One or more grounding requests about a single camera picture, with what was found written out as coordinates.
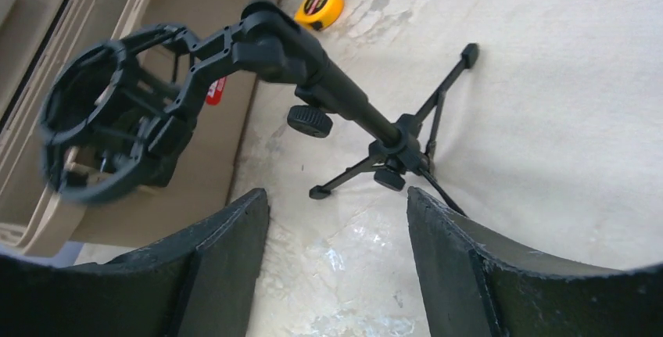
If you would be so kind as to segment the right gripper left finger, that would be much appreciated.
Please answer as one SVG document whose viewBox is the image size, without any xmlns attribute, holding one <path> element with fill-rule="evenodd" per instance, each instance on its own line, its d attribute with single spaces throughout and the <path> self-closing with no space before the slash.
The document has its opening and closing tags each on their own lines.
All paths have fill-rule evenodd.
<svg viewBox="0 0 663 337">
<path fill-rule="evenodd" d="M 105 264 L 1 258 L 4 336 L 244 336 L 270 220 L 267 193 Z"/>
</svg>

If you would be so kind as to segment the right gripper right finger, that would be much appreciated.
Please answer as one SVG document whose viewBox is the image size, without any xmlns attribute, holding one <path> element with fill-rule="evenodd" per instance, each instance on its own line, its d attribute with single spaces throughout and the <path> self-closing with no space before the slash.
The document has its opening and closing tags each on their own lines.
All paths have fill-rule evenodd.
<svg viewBox="0 0 663 337">
<path fill-rule="evenodd" d="M 662 267 L 627 271 L 522 245 L 410 188 L 407 219 L 433 336 L 659 336 Z"/>
</svg>

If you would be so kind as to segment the black tripod mic stand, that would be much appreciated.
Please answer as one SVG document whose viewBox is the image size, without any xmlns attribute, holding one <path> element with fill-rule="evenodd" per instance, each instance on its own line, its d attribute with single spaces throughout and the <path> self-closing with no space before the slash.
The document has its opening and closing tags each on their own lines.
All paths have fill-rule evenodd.
<svg viewBox="0 0 663 337">
<path fill-rule="evenodd" d="M 446 93 L 479 54 L 477 44 L 466 45 L 422 107 L 390 122 L 321 43 L 271 1 L 251 2 L 237 24 L 204 39 L 179 24 L 144 27 L 81 53 L 56 78 L 39 118 L 43 175 L 53 191 L 84 204 L 111 202 L 140 185 L 165 185 L 192 139 L 211 84 L 248 71 L 294 86 L 301 104 L 289 110 L 287 122 L 296 131 L 324 138 L 337 114 L 373 138 L 366 158 L 312 187 L 310 198 L 324 199 L 369 172 L 394 191 L 403 188 L 406 173 L 436 186 L 435 135 Z M 432 136 L 421 146 L 428 117 Z"/>
</svg>

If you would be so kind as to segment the yellow tape measure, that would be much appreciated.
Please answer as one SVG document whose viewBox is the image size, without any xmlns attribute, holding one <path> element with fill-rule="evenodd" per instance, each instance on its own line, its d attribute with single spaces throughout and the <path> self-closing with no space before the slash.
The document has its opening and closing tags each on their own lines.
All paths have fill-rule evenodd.
<svg viewBox="0 0 663 337">
<path fill-rule="evenodd" d="M 303 0 L 294 20 L 307 29 L 322 31 L 342 15 L 344 7 L 345 0 Z"/>
</svg>

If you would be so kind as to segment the tan hard equipment case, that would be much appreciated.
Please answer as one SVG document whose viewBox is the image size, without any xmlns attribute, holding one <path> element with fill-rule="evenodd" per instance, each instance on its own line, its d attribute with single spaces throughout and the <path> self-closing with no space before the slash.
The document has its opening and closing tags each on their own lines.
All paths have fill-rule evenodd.
<svg viewBox="0 0 663 337">
<path fill-rule="evenodd" d="M 1 246 L 139 247 L 228 200 L 255 75 L 199 80 L 252 0 L 15 0 L 2 59 Z"/>
</svg>

